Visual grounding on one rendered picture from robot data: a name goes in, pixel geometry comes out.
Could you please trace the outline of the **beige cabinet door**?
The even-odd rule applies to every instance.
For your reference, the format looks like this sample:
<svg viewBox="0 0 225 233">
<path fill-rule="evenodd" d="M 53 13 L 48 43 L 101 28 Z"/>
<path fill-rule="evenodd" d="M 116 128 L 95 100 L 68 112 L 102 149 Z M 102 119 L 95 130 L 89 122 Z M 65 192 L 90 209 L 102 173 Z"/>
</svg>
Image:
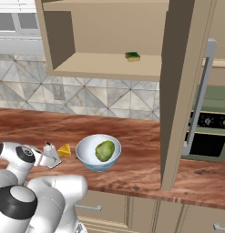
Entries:
<svg viewBox="0 0 225 233">
<path fill-rule="evenodd" d="M 217 0 L 169 0 L 159 81 L 161 188 L 175 184 Z"/>
</svg>

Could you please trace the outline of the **silver cheese grater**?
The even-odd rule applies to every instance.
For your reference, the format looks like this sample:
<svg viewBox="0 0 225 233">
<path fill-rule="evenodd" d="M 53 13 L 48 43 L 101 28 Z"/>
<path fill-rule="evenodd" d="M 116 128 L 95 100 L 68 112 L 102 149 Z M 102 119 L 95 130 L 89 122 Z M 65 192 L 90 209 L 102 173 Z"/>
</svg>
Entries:
<svg viewBox="0 0 225 233">
<path fill-rule="evenodd" d="M 53 144 L 46 142 L 44 146 L 44 164 L 48 168 L 54 168 L 61 163 L 61 160 L 57 154 L 56 148 Z"/>
</svg>

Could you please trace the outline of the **beige drawer front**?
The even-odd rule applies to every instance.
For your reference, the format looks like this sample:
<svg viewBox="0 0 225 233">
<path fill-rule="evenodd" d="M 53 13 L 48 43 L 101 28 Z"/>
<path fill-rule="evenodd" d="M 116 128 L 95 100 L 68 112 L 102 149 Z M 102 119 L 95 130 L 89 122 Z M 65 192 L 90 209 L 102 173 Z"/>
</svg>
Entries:
<svg viewBox="0 0 225 233">
<path fill-rule="evenodd" d="M 179 213 L 174 233 L 225 233 L 214 230 L 218 223 L 225 228 L 225 210 L 184 204 Z"/>
<path fill-rule="evenodd" d="M 96 207 L 102 206 L 101 211 L 76 208 L 77 215 L 99 221 L 126 225 L 127 198 L 124 195 L 89 190 L 87 195 L 77 205 Z"/>
</svg>

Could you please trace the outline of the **beige open wall cabinet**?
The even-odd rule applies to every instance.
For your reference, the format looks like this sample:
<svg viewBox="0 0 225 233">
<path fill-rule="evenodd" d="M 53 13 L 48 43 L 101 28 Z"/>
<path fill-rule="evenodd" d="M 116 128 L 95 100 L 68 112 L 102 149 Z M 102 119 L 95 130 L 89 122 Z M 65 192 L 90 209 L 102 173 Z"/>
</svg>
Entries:
<svg viewBox="0 0 225 233">
<path fill-rule="evenodd" d="M 169 0 L 35 1 L 49 75 L 159 80 Z"/>
</svg>

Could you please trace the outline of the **white window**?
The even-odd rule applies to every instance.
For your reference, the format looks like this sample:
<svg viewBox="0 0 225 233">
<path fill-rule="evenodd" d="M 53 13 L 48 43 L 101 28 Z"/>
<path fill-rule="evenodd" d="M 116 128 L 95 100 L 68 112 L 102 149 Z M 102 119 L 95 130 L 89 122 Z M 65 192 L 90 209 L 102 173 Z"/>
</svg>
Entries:
<svg viewBox="0 0 225 233">
<path fill-rule="evenodd" d="M 44 54 L 35 0 L 0 0 L 0 54 Z"/>
</svg>

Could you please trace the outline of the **beige base cabinet panel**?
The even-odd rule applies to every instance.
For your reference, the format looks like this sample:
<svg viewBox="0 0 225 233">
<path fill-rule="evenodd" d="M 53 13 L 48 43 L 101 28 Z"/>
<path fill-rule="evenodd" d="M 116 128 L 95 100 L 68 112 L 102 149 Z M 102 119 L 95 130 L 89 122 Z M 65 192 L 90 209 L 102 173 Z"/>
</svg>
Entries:
<svg viewBox="0 0 225 233">
<path fill-rule="evenodd" d="M 182 205 L 150 198 L 127 198 L 126 224 L 135 233 L 176 233 Z"/>
</svg>

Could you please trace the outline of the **grey wall outlet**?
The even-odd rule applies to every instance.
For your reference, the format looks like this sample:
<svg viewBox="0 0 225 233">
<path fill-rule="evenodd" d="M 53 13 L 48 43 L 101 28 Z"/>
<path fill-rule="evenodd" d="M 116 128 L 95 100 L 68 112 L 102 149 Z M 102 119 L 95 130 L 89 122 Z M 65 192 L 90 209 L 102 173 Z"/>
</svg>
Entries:
<svg viewBox="0 0 225 233">
<path fill-rule="evenodd" d="M 52 84 L 52 89 L 53 89 L 53 94 L 54 94 L 54 99 L 55 100 L 62 100 L 65 101 L 65 92 L 64 92 L 64 87 L 62 84 Z"/>
</svg>

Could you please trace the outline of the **yellow cheese wedge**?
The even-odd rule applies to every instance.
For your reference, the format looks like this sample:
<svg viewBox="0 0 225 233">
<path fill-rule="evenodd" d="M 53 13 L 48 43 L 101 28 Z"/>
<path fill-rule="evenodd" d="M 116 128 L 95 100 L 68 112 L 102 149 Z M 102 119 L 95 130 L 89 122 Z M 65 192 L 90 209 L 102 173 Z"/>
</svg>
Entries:
<svg viewBox="0 0 225 233">
<path fill-rule="evenodd" d="M 57 150 L 57 153 L 61 157 L 70 157 L 71 156 L 70 145 L 69 144 L 63 145 Z"/>
</svg>

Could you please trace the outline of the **white salad bowl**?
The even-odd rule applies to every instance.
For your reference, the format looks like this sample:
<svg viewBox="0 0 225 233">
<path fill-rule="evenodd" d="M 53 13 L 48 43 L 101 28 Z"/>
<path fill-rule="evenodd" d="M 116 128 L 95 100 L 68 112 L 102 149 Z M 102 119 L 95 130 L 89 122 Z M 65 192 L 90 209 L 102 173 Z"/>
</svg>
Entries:
<svg viewBox="0 0 225 233">
<path fill-rule="evenodd" d="M 96 156 L 96 147 L 105 141 L 111 141 L 115 145 L 115 150 L 108 161 L 102 162 Z M 105 171 L 114 166 L 118 161 L 120 153 L 120 142 L 110 135 L 103 134 L 95 134 L 85 137 L 76 147 L 76 155 L 79 161 L 85 167 L 94 171 Z"/>
</svg>

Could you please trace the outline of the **green and yellow sponge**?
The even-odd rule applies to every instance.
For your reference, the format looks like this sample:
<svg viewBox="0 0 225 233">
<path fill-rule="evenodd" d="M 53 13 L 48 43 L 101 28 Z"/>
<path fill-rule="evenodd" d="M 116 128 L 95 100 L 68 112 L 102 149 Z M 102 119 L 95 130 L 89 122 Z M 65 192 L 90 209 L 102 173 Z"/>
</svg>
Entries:
<svg viewBox="0 0 225 233">
<path fill-rule="evenodd" d="M 140 60 L 140 55 L 133 51 L 133 52 L 126 52 L 125 53 L 125 58 L 129 61 L 129 62 L 135 62 L 135 61 L 139 61 Z"/>
</svg>

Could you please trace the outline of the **green lettuce head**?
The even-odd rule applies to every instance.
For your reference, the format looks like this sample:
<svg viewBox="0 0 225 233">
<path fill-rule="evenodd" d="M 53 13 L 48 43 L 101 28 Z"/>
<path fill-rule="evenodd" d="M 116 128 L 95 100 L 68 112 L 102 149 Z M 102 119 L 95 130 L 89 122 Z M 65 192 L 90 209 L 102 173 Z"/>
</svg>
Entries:
<svg viewBox="0 0 225 233">
<path fill-rule="evenodd" d="M 96 157 L 101 162 L 107 162 L 115 151 L 115 144 L 112 141 L 106 140 L 96 147 Z"/>
</svg>

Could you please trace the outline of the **beige closed wall cabinet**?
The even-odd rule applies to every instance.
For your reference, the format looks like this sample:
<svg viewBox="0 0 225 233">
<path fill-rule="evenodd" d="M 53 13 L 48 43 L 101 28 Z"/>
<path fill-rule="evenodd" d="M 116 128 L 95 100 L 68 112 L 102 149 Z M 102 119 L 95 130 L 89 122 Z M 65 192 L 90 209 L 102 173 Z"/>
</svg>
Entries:
<svg viewBox="0 0 225 233">
<path fill-rule="evenodd" d="M 214 67 L 225 67 L 225 0 L 218 0 L 210 28 L 210 38 L 217 41 Z"/>
</svg>

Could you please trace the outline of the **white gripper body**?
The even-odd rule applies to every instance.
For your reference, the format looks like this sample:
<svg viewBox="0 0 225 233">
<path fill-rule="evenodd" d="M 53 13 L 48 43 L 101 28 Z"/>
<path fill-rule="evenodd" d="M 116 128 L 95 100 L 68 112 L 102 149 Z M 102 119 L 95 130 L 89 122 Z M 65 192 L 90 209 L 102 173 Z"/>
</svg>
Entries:
<svg viewBox="0 0 225 233">
<path fill-rule="evenodd" d="M 38 149 L 34 149 L 33 153 L 34 153 L 34 156 L 36 159 L 34 166 L 35 167 L 38 167 L 38 166 L 44 167 L 46 165 L 46 162 L 45 162 L 45 157 L 42 154 L 42 152 Z"/>
</svg>

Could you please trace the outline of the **green oven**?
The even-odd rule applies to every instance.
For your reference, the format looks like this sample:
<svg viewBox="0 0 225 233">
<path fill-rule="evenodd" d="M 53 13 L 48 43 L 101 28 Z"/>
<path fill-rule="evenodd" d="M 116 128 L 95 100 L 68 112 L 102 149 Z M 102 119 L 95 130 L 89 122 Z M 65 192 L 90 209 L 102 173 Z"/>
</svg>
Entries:
<svg viewBox="0 0 225 233">
<path fill-rule="evenodd" d="M 207 86 L 190 152 L 181 158 L 225 160 L 225 86 Z"/>
</svg>

